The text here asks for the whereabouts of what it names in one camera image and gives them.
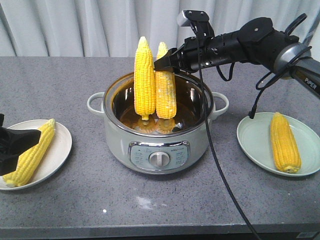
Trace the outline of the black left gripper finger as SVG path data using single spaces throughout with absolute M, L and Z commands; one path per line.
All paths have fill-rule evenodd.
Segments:
M 39 143 L 41 131 L 37 129 L 9 129 L 0 127 L 0 152 L 7 155 L 22 154 Z
M 16 170 L 19 160 L 18 154 L 0 154 L 0 175 L 12 173 Z

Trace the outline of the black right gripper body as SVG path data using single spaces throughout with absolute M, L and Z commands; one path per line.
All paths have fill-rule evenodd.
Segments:
M 205 69 L 242 60 L 242 46 L 236 33 L 225 33 L 207 37 L 203 45 L 198 46 L 196 37 L 189 37 L 179 49 L 178 66 L 182 71 L 195 73 Z

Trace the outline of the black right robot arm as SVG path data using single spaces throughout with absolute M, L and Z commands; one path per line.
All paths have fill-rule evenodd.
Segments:
M 205 18 L 185 20 L 195 37 L 184 40 L 154 63 L 155 70 L 195 73 L 199 69 L 234 63 L 262 65 L 280 78 L 299 81 L 314 95 L 320 95 L 320 63 L 311 49 L 291 35 L 292 29 L 278 31 L 268 17 L 255 18 L 240 30 L 216 36 Z

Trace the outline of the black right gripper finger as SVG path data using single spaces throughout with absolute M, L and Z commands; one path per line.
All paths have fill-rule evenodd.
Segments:
M 182 68 L 182 50 L 171 48 L 168 52 L 154 62 L 155 71 L 167 71 L 167 67 Z
M 166 70 L 168 72 L 171 72 L 171 73 L 174 73 L 174 74 L 179 74 L 181 72 L 184 72 L 184 73 L 188 72 L 188 70 L 185 69 L 184 67 L 181 68 L 181 67 L 176 67 L 176 66 L 169 66 L 169 67 L 166 68 Z

